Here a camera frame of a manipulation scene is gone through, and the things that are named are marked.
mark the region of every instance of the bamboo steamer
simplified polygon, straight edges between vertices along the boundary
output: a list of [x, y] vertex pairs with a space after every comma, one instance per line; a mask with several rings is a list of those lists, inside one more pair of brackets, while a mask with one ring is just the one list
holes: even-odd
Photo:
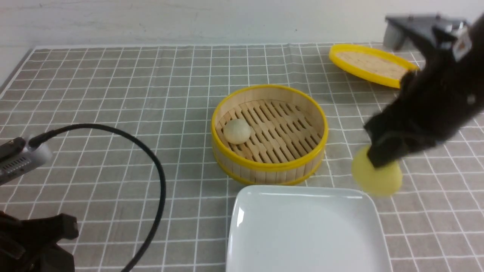
[[[232, 119], [251, 126], [244, 144], [223, 134]], [[212, 149], [222, 170], [245, 184], [294, 185], [321, 164], [328, 139], [323, 110], [306, 94], [285, 86], [248, 87], [226, 97], [212, 116]]]

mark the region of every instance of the black mount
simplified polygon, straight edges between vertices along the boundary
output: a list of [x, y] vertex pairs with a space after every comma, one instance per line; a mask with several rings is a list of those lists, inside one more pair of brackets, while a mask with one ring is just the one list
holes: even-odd
[[75, 272], [74, 257], [61, 239], [79, 236], [75, 217], [18, 220], [0, 211], [0, 270], [6, 272]]

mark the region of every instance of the white wall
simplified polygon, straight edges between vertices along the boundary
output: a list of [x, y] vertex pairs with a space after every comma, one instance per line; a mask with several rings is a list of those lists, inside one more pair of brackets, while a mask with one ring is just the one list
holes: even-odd
[[0, 0], [0, 46], [369, 42], [409, 12], [474, 20], [484, 0]]

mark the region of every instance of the white plate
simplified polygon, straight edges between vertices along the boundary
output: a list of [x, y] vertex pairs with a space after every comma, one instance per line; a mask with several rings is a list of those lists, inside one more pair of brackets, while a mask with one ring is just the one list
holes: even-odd
[[253, 185], [235, 200], [227, 272], [390, 272], [375, 204], [349, 189]]

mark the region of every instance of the yellow disc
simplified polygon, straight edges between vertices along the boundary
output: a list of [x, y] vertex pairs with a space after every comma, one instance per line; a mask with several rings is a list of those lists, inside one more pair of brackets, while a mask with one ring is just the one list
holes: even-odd
[[375, 169], [368, 156], [370, 146], [356, 153], [351, 164], [351, 174], [363, 191], [377, 196], [390, 196], [402, 186], [402, 170], [398, 162]]

